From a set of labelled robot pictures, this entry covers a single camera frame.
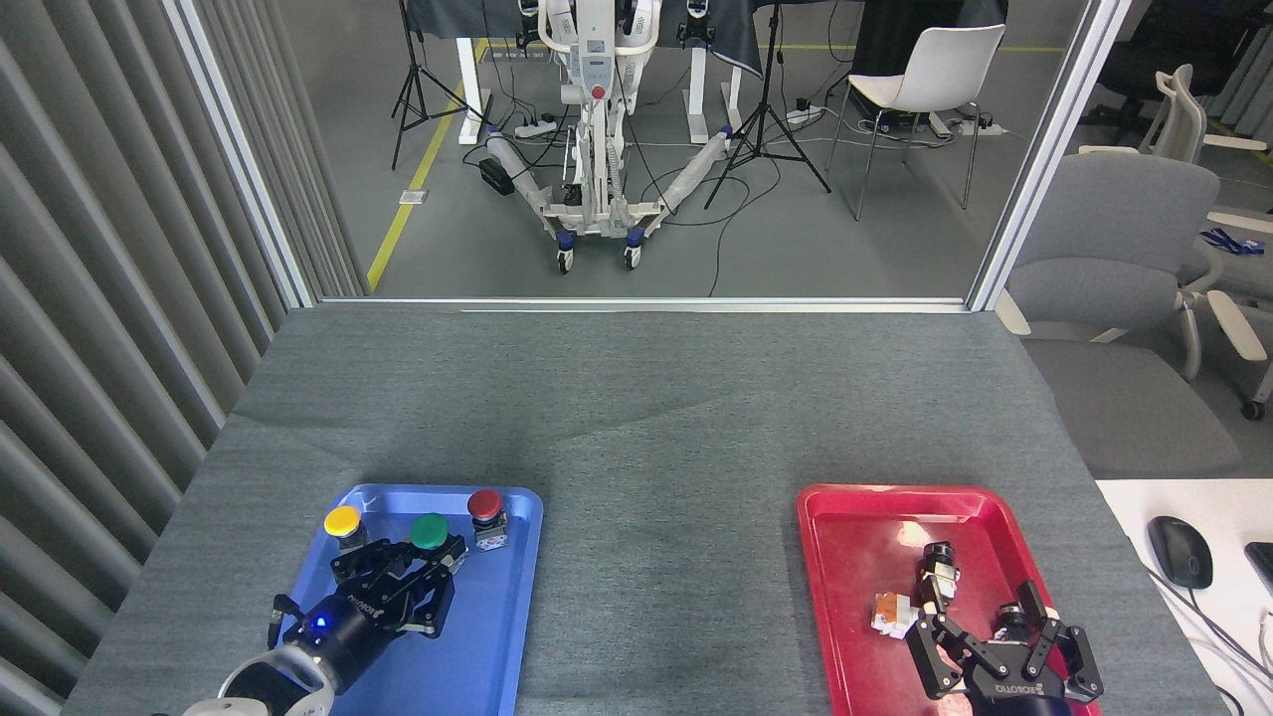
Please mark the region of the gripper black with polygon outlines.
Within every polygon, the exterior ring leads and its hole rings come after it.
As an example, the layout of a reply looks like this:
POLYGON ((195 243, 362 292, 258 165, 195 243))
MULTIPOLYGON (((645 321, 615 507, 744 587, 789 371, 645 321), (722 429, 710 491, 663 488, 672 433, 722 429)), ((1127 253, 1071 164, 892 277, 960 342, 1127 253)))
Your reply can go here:
POLYGON ((467 554, 462 536, 428 549, 379 539, 350 550, 331 564, 335 592, 286 629, 283 643, 312 657, 341 696, 392 640, 440 637, 467 554), (410 571, 414 562, 420 566, 410 571))
POLYGON ((1018 648, 1018 664, 1004 679, 995 679, 987 670, 981 640, 945 613, 920 612, 906 631, 905 642, 931 701, 967 692, 964 677, 970 661, 974 715, 1072 715, 1071 703, 1086 705, 1104 693, 1087 631, 1066 626, 1043 603, 1032 580, 1018 585, 1017 596, 1012 640, 1023 647, 1018 648))

